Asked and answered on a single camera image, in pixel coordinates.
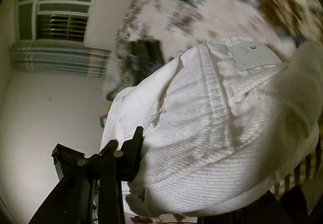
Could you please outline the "white denim pants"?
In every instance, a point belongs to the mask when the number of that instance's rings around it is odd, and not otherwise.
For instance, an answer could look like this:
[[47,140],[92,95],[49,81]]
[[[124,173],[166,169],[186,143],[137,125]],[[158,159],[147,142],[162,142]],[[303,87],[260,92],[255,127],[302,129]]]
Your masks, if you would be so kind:
[[322,114],[322,44],[288,63],[233,37],[191,48],[114,98],[102,145],[144,129],[126,211],[208,216],[251,204],[315,150]]

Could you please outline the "crumpled grey patterned cloth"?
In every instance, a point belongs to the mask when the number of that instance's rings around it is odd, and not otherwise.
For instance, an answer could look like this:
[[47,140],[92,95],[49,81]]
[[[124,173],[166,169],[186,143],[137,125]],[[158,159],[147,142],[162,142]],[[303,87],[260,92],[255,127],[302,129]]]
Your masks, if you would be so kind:
[[162,45],[156,39],[139,39],[126,45],[129,54],[126,63],[134,76],[134,85],[138,85],[148,76],[165,65]]

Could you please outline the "striped window curtain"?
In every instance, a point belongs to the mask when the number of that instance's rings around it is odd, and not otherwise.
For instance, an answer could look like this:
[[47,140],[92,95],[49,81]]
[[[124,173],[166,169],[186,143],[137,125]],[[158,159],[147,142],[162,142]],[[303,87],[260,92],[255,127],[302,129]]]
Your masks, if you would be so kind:
[[13,46],[10,59],[16,71],[105,75],[110,52],[102,49],[63,46]]

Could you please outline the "window with louvres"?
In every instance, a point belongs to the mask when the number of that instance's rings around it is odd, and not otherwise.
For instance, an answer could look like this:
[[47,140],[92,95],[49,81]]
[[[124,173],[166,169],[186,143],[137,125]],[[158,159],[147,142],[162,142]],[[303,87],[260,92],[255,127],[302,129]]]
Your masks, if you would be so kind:
[[84,42],[93,1],[18,0],[20,40]]

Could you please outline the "floral plush blanket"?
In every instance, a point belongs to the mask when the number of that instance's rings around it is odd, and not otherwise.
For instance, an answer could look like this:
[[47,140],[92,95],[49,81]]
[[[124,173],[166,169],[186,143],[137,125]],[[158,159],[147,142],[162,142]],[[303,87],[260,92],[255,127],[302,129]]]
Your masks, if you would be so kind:
[[169,62],[204,41],[232,36],[250,36],[288,61],[302,42],[322,41],[322,5],[319,0],[133,0],[117,30],[104,99],[111,102],[136,84],[133,45],[157,42]]

